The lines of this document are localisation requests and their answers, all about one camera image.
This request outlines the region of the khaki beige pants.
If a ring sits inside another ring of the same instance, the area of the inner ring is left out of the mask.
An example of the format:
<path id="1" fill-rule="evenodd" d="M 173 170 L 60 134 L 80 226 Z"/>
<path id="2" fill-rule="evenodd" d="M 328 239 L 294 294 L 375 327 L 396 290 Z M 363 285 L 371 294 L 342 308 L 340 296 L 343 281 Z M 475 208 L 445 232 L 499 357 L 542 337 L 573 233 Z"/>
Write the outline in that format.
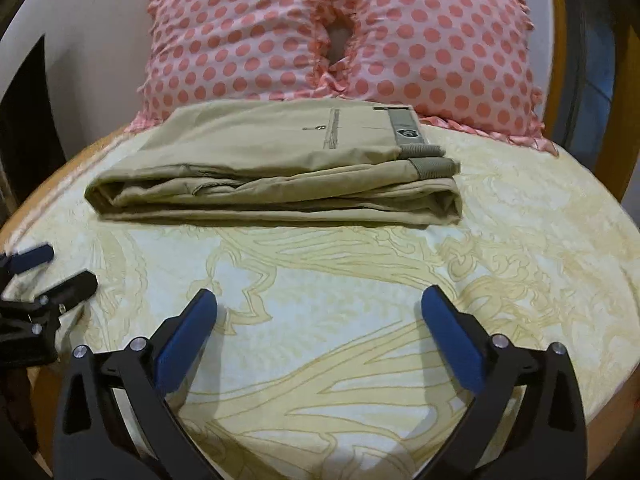
<path id="1" fill-rule="evenodd" d="M 461 218 L 459 169 L 408 106 L 216 101 L 176 110 L 85 196 L 111 220 L 423 228 Z"/>

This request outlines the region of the black television screen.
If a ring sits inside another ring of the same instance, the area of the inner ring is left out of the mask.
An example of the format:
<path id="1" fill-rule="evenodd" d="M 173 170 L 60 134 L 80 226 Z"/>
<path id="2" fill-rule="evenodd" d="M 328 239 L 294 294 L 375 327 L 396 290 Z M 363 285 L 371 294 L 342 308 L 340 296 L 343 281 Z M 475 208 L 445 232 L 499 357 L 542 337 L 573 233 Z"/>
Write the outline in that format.
<path id="1" fill-rule="evenodd" d="M 66 164 L 55 128 L 39 38 L 1 99 L 1 220 Z"/>

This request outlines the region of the cream patterned bed sheet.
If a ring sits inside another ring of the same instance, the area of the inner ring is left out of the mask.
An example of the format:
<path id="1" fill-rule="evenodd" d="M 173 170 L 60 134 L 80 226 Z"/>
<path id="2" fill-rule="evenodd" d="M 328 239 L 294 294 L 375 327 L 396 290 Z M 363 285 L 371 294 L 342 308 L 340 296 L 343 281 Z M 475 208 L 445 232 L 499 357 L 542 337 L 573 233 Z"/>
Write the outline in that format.
<path id="1" fill-rule="evenodd" d="M 435 284 L 488 332 L 567 346 L 596 468 L 639 403 L 638 229 L 570 154 L 433 138 L 462 165 L 459 223 L 303 229 L 99 219 L 86 186 L 145 141 L 114 132 L 6 222 L 4 249 L 56 251 L 12 294 L 92 271 L 99 291 L 63 344 L 104 351 L 152 334 L 210 289 L 221 318 L 177 404 L 226 478 L 408 479 L 471 400 L 420 318 Z"/>

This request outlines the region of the left pink polka-dot pillow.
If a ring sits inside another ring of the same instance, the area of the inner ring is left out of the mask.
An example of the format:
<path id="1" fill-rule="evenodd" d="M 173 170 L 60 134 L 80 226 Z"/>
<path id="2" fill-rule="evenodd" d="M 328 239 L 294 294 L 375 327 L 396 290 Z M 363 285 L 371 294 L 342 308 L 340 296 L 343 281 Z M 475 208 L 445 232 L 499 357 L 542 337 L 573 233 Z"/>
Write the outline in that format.
<path id="1" fill-rule="evenodd" d="M 131 132 L 213 100 L 337 96 L 331 0 L 149 0 L 151 53 Z"/>

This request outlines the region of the pink polka-dot pillow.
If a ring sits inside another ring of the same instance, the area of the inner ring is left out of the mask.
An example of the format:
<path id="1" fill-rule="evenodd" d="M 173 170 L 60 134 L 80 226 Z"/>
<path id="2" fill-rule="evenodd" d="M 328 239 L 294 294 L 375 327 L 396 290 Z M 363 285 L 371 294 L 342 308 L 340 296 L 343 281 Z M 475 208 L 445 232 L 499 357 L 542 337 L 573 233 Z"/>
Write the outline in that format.
<path id="1" fill-rule="evenodd" d="M 151 53 L 131 132 L 213 100 L 337 96 L 331 0 L 149 0 Z"/>
<path id="2" fill-rule="evenodd" d="M 422 122 L 554 154 L 535 108 L 525 0 L 329 0 L 352 28 L 329 67 L 342 98 L 411 106 Z"/>

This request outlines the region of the right pink polka-dot pillow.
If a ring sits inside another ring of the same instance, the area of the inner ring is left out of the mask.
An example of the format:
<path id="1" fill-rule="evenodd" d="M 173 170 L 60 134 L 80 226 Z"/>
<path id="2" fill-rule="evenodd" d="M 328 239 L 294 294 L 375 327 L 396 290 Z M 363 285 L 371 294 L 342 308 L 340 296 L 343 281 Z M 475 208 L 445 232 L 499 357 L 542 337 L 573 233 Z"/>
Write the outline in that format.
<path id="1" fill-rule="evenodd" d="M 352 28 L 329 67 L 342 98 L 411 106 L 422 122 L 554 154 L 535 108 L 525 0 L 329 0 Z"/>

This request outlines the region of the wooden door frame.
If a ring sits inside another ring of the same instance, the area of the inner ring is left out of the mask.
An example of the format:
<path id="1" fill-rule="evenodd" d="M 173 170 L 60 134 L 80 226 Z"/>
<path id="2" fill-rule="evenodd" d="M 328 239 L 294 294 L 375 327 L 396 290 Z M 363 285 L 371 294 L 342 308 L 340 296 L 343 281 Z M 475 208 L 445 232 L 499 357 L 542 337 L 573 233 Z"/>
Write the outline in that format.
<path id="1" fill-rule="evenodd" d="M 548 136 L 639 207 L 639 0 L 526 0 Z"/>

